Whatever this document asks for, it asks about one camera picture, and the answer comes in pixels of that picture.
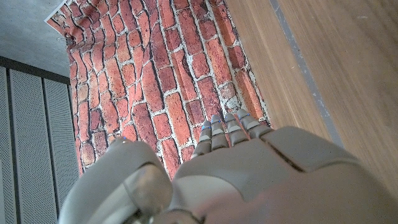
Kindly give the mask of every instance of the perforated panel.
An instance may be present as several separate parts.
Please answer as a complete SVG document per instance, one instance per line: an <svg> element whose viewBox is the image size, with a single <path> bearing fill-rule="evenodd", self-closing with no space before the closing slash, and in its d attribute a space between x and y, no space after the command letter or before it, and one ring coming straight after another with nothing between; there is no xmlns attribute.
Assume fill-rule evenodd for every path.
<svg viewBox="0 0 398 224"><path fill-rule="evenodd" d="M41 78L11 70L22 223L55 223L49 141Z"/></svg>
<svg viewBox="0 0 398 224"><path fill-rule="evenodd" d="M58 206L79 177L75 137L66 84L44 80Z"/></svg>
<svg viewBox="0 0 398 224"><path fill-rule="evenodd" d="M16 223L14 172L12 168L10 119L6 69L0 67L0 159L6 223Z"/></svg>

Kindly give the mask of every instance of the wood grain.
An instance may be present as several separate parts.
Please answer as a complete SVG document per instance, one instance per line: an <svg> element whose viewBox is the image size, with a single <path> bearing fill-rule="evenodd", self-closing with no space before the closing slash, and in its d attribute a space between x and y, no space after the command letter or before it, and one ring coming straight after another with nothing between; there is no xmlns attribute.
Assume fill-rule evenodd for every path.
<svg viewBox="0 0 398 224"><path fill-rule="evenodd" d="M267 79L261 79L262 74L258 72L263 69L264 65L260 66L262 63L269 62L258 57L259 53L252 49L269 54L264 46L279 47L281 42L279 31L275 31L278 28L270 25L275 19L265 18L271 15L275 17L275 14L254 10L260 5L270 5L269 1L246 1L248 6L243 6L239 1L229 0L227 3L258 82L291 80L292 75L285 72L288 65L276 58L273 52L269 56L271 63L275 64L273 67L284 72L277 77L268 76ZM280 0L279 4L345 148L361 159L398 197L397 1ZM279 38L252 37L272 33ZM280 51L282 58L291 56L287 49L281 48ZM268 102L274 102L268 106L272 110L277 104L275 96L284 91L275 88L275 92L269 94L266 83L259 83L259 87L263 97ZM287 97L289 99L286 101L290 103L311 99L308 95ZM284 102L278 107L287 111L289 108ZM308 115L308 109L312 110L307 108L302 113ZM303 118L306 119L313 120L311 116Z"/></svg>
<svg viewBox="0 0 398 224"><path fill-rule="evenodd" d="M296 126L329 139L271 5L227 1L274 128Z"/></svg>

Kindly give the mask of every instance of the brick wallpaper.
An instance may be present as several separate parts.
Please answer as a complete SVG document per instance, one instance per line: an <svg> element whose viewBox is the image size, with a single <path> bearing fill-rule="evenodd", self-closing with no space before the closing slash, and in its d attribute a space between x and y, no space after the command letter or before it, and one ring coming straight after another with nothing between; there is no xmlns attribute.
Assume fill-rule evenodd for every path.
<svg viewBox="0 0 398 224"><path fill-rule="evenodd" d="M48 21L70 59L81 173L117 136L143 140L172 178L213 114L266 106L220 0L69 0Z"/></svg>

